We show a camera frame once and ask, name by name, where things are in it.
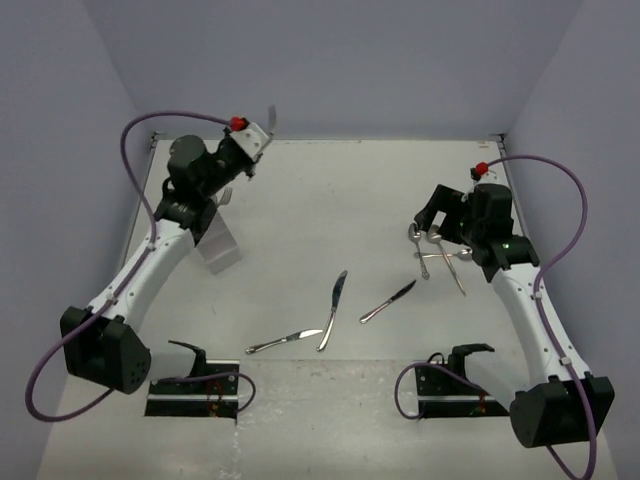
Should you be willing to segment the steel fork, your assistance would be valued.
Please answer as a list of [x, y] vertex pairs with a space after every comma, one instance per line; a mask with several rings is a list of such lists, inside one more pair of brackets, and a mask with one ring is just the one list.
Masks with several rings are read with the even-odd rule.
[[264, 151], [272, 143], [277, 128], [277, 110], [275, 105], [270, 105], [267, 109], [267, 124], [260, 128], [260, 142], [256, 154], [256, 161], [259, 161]]
[[226, 206], [230, 203], [233, 194], [232, 187], [225, 187], [222, 192], [215, 197], [215, 204], [217, 207]]

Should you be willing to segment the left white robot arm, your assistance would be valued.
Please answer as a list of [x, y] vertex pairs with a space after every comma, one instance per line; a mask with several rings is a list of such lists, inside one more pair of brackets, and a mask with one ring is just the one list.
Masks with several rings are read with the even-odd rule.
[[169, 276], [209, 229], [218, 210], [215, 195], [239, 174], [253, 176], [270, 141], [256, 124], [226, 130], [215, 151], [195, 135], [173, 141], [161, 201], [134, 255], [85, 308], [62, 315], [70, 375], [124, 394], [146, 381], [174, 382], [187, 393], [206, 385], [203, 349], [175, 340], [151, 349], [138, 332]]

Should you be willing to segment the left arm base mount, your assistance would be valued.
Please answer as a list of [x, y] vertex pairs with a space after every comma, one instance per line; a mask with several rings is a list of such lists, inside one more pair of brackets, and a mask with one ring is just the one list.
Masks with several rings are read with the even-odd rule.
[[211, 360], [204, 349], [173, 340], [152, 352], [147, 380], [146, 417], [236, 420], [257, 393], [237, 360]]

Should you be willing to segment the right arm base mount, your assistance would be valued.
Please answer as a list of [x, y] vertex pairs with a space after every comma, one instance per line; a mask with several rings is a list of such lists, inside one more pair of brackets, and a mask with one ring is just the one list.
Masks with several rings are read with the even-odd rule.
[[[445, 356], [435, 352], [427, 360], [415, 361], [398, 374], [393, 391], [397, 412], [406, 420], [438, 418], [507, 417], [507, 410], [466, 375], [466, 358], [495, 349], [486, 343], [454, 346]], [[408, 413], [401, 406], [400, 386], [404, 377], [413, 372], [418, 396], [418, 411]]]

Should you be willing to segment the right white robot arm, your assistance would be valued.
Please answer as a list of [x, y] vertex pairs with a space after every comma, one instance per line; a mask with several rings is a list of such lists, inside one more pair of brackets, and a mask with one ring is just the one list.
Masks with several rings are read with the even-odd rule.
[[509, 413], [526, 448], [592, 442], [613, 403], [606, 376], [595, 376], [569, 340], [543, 288], [531, 241], [514, 231], [512, 193], [495, 183], [468, 193], [437, 185], [414, 217], [416, 227], [470, 247], [472, 260], [501, 300], [522, 347], [528, 375], [518, 376], [487, 344], [452, 349], [446, 380], [456, 392], [482, 389]]

